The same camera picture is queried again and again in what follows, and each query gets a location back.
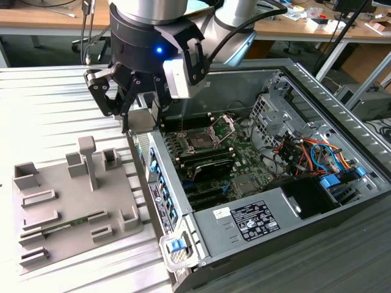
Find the white cable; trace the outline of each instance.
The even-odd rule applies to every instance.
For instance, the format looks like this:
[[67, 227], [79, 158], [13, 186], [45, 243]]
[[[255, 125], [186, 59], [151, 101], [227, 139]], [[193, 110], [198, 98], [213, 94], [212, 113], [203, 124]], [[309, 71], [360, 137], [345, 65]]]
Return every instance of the white cable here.
[[66, 15], [66, 16], [69, 16], [69, 17], [72, 17], [72, 18], [76, 18], [76, 15], [74, 15], [73, 13], [66, 13], [66, 12], [61, 12], [61, 11], [58, 11], [58, 10], [54, 10], [52, 8], [46, 8], [50, 11], [53, 11], [53, 12], [56, 12], [56, 13], [59, 13], [59, 14], [63, 14], [63, 15]]

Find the blue wire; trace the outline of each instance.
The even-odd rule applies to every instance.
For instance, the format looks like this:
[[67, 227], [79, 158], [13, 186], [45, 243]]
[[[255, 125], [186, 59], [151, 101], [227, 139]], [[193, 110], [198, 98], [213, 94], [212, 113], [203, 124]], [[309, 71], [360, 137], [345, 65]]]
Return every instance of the blue wire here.
[[328, 145], [324, 145], [323, 143], [317, 143], [316, 145], [314, 145], [311, 149], [311, 159], [313, 161], [313, 163], [315, 165], [317, 165], [318, 167], [322, 168], [324, 171], [326, 171], [326, 173], [328, 174], [329, 171], [327, 170], [327, 168], [321, 164], [319, 164], [316, 160], [315, 160], [315, 147], [317, 145], [321, 145], [322, 147], [324, 147], [325, 149], [327, 149], [330, 154], [332, 155], [332, 158], [335, 162], [335, 164], [337, 165], [338, 169], [340, 169], [340, 171], [343, 171], [345, 170], [345, 168], [342, 166], [342, 164], [338, 161], [337, 157], [335, 156], [334, 152], [332, 151], [331, 147], [329, 147]]

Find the power supply label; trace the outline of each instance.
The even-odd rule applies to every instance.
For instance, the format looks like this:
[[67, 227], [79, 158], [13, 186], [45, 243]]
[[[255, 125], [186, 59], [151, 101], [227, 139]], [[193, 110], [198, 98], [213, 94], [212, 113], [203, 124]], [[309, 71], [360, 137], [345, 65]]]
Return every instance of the power supply label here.
[[243, 239], [252, 241], [280, 229], [263, 200], [231, 210]]

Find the white label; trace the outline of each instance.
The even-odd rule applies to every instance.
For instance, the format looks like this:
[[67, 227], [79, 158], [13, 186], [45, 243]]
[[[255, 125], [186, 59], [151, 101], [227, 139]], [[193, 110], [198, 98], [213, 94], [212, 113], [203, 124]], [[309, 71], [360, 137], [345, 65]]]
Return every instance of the white label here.
[[213, 214], [216, 217], [216, 219], [221, 219], [221, 218], [228, 217], [229, 215], [231, 215], [229, 207], [222, 208], [222, 209], [216, 209], [213, 211]]

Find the gray bracket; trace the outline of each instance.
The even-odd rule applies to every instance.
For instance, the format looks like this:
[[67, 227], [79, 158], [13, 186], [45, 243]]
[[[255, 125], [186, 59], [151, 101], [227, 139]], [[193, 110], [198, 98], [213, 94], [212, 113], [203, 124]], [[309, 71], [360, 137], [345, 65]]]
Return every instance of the gray bracket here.
[[22, 229], [23, 230], [30, 230], [30, 229], [33, 229], [33, 228], [36, 228], [36, 227], [39, 227], [39, 226], [43, 226], [45, 224], [49, 224], [49, 223], [52, 223], [52, 222], [55, 222], [57, 220], [60, 219], [60, 214], [57, 212], [57, 211], [54, 211], [54, 216], [53, 217], [50, 217], [48, 219], [45, 219], [45, 220], [42, 220], [42, 221], [39, 221], [39, 222], [35, 222], [35, 223], [32, 223], [32, 224], [26, 224], [26, 220], [23, 219], [23, 226], [22, 226]]
[[36, 174], [38, 174], [38, 171], [32, 162], [16, 165], [13, 182], [19, 190], [37, 187], [38, 181], [34, 176]]
[[33, 235], [30, 235], [30, 236], [27, 236], [24, 238], [20, 238], [18, 242], [20, 245], [25, 246], [27, 244], [31, 244], [31, 243], [34, 243], [37, 241], [42, 241], [42, 240], [45, 240], [45, 236], [42, 234], [42, 232], [38, 232]]
[[93, 229], [90, 232], [91, 232], [92, 241], [94, 243], [109, 238], [114, 234], [111, 225], [105, 225], [97, 229]]
[[97, 150], [97, 146], [95, 145], [95, 141], [92, 136], [80, 137], [78, 139], [79, 143], [79, 153], [86, 157], [88, 174], [90, 175], [91, 182], [91, 190], [97, 190], [98, 181], [97, 176], [95, 174], [95, 166], [92, 160], [92, 154]]
[[102, 210], [98, 212], [93, 212], [91, 214], [88, 214], [87, 216], [88, 223], [91, 225], [102, 220], [107, 220], [109, 218], [109, 213], [107, 211]]
[[116, 152], [115, 148], [102, 151], [103, 168], [109, 171], [122, 166], [121, 158]]
[[26, 208], [35, 204], [46, 203], [47, 201], [55, 200], [56, 198], [54, 189], [51, 189], [23, 197], [20, 205], [22, 208]]
[[86, 163], [79, 153], [70, 153], [65, 156], [67, 157], [68, 171], [71, 178], [88, 174]]
[[39, 247], [21, 255], [21, 260], [19, 264], [23, 267], [35, 264], [39, 261], [47, 261], [49, 258], [49, 253], [44, 247]]
[[137, 210], [135, 209], [134, 206], [132, 206], [132, 211], [133, 211], [133, 217], [130, 219], [126, 219], [122, 211], [120, 209], [118, 210], [119, 223], [122, 231], [132, 230], [133, 228], [137, 227], [138, 224], [140, 223], [139, 214], [137, 213]]

